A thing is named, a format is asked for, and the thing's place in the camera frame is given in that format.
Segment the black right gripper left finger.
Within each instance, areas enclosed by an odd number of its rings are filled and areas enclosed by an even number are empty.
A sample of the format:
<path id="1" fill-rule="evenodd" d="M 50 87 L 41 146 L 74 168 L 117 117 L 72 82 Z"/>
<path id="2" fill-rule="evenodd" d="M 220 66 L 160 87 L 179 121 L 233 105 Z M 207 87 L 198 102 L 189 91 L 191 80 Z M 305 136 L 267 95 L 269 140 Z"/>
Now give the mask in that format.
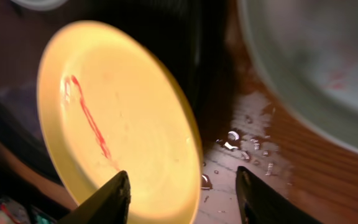
<path id="1" fill-rule="evenodd" d="M 126 224 L 131 186 L 126 171 L 118 172 L 89 199 L 83 202 L 58 224 Z"/>

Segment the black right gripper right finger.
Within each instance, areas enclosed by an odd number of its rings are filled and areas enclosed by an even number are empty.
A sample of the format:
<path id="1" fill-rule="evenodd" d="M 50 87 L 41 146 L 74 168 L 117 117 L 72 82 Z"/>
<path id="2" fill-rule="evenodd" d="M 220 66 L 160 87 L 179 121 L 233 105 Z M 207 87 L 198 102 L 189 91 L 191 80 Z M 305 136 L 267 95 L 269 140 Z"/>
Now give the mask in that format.
<path id="1" fill-rule="evenodd" d="M 236 194 L 242 224 L 320 224 L 244 166 L 237 168 Z"/>

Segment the yellow plate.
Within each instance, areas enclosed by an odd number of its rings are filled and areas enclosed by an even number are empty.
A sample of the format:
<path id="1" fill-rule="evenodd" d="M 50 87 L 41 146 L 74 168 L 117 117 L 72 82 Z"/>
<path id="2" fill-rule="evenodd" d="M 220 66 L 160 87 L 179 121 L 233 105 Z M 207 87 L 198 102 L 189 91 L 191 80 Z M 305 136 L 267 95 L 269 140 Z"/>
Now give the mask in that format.
<path id="1" fill-rule="evenodd" d="M 193 223 L 203 153 L 173 75 L 125 32 L 96 21 L 57 31 L 40 60 L 37 110 L 49 156 L 76 204 L 126 171 L 129 223 Z"/>

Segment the light green plate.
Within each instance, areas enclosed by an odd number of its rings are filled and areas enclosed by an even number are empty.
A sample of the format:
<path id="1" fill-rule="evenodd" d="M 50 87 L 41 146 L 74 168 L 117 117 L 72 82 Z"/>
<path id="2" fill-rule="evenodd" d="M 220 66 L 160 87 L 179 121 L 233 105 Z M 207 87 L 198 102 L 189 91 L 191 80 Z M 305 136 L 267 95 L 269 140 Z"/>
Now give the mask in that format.
<path id="1" fill-rule="evenodd" d="M 358 153 L 358 0 L 239 0 L 263 81 L 307 127 Z"/>
<path id="2" fill-rule="evenodd" d="M 68 0 L 11 0 L 12 2 L 34 11 L 50 11 L 64 5 Z"/>

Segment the round black tray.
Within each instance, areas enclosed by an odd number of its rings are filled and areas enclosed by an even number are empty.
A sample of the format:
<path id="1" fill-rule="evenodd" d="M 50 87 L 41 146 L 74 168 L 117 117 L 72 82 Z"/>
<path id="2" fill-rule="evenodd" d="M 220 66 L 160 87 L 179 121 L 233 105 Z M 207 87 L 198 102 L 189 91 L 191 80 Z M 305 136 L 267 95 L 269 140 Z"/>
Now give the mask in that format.
<path id="1" fill-rule="evenodd" d="M 63 26 L 99 21 L 124 31 L 173 73 L 199 110 L 224 51 L 226 1 L 68 0 L 50 11 L 0 0 L 0 142 L 34 172 L 59 184 L 41 134 L 36 82 L 42 52 Z"/>

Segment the light green plate, red streak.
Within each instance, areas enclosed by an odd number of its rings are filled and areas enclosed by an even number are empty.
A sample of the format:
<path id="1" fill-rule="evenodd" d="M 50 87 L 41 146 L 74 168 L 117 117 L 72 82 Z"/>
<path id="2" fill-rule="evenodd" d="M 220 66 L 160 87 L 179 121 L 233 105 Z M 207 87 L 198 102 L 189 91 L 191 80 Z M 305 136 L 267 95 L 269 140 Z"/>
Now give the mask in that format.
<path id="1" fill-rule="evenodd" d="M 68 0 L 11 0 L 12 2 L 34 11 L 50 11 L 64 5 Z"/>

